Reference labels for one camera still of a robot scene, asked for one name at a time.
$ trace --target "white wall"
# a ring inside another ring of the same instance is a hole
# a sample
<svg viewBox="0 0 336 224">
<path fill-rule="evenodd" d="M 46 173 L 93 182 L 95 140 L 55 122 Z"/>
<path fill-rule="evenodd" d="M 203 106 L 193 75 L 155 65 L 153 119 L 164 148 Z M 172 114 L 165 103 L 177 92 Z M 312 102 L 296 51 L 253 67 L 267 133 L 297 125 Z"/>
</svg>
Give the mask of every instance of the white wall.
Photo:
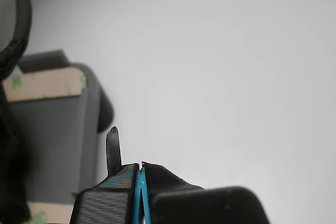
<svg viewBox="0 0 336 224">
<path fill-rule="evenodd" d="M 335 222 L 336 0 L 33 2 L 27 53 L 96 72 L 124 163 L 246 186 L 275 224 Z"/>
</svg>

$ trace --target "black plastic object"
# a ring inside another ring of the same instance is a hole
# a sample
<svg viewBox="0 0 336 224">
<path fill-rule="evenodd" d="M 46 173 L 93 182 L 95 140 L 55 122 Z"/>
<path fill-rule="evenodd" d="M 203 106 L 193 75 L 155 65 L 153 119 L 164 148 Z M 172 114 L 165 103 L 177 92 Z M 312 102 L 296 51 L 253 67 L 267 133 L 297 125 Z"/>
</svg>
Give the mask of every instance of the black plastic object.
<svg viewBox="0 0 336 224">
<path fill-rule="evenodd" d="M 28 44 L 32 5 L 30 0 L 16 0 L 16 24 L 12 40 L 0 51 L 0 81 L 7 78 Z"/>
<path fill-rule="evenodd" d="M 131 224 L 138 164 L 121 166 L 116 127 L 106 139 L 108 177 L 76 198 L 70 224 Z"/>
<path fill-rule="evenodd" d="M 20 128 L 8 110 L 0 87 L 0 222 L 16 224 L 26 221 L 30 211 L 26 204 L 23 178 L 29 156 Z"/>
<path fill-rule="evenodd" d="M 156 195 L 153 224 L 269 224 L 258 198 L 248 189 L 228 187 Z"/>
<path fill-rule="evenodd" d="M 73 66 L 62 50 L 43 52 L 28 55 L 18 61 L 18 66 L 22 73 L 32 73 L 55 68 L 66 68 Z M 102 86 L 100 86 L 100 106 L 98 119 L 98 132 L 106 130 L 113 121 L 114 111 L 110 100 Z"/>
<path fill-rule="evenodd" d="M 204 190 L 160 165 L 144 163 L 152 224 L 269 224 L 248 189 Z"/>
</svg>

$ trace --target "beige tape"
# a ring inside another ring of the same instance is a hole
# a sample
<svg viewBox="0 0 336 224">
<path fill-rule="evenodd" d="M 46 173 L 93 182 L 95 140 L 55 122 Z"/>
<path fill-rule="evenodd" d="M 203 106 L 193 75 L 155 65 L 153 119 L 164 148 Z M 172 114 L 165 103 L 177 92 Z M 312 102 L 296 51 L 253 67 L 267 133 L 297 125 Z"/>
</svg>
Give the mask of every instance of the beige tape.
<svg viewBox="0 0 336 224">
<path fill-rule="evenodd" d="M 11 76 L 3 87 L 8 102 L 19 102 L 78 96 L 87 82 L 81 70 L 69 67 Z"/>
<path fill-rule="evenodd" d="M 70 221 L 73 205 L 28 202 L 31 218 L 25 224 L 63 223 Z"/>
</svg>

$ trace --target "black fabric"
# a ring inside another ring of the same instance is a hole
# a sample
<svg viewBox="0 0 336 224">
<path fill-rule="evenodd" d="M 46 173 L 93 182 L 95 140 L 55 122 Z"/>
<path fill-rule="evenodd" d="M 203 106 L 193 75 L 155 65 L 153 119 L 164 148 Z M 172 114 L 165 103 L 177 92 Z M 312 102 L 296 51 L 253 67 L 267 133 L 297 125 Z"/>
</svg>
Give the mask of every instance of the black fabric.
<svg viewBox="0 0 336 224">
<path fill-rule="evenodd" d="M 28 168 L 23 135 L 0 87 L 0 222 L 3 224 L 21 223 L 30 216 L 23 185 Z"/>
</svg>

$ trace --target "black cable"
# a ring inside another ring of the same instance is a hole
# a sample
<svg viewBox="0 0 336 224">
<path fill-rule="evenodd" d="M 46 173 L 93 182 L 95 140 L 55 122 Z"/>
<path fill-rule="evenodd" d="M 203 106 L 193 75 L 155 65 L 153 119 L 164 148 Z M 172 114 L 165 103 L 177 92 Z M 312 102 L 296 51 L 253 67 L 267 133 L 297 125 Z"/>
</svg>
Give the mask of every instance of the black cable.
<svg viewBox="0 0 336 224">
<path fill-rule="evenodd" d="M 16 24 L 13 38 L 8 46 L 0 51 L 0 81 L 7 78 L 15 68 L 18 59 L 28 45 L 32 24 L 32 4 L 30 0 L 16 0 Z"/>
</svg>

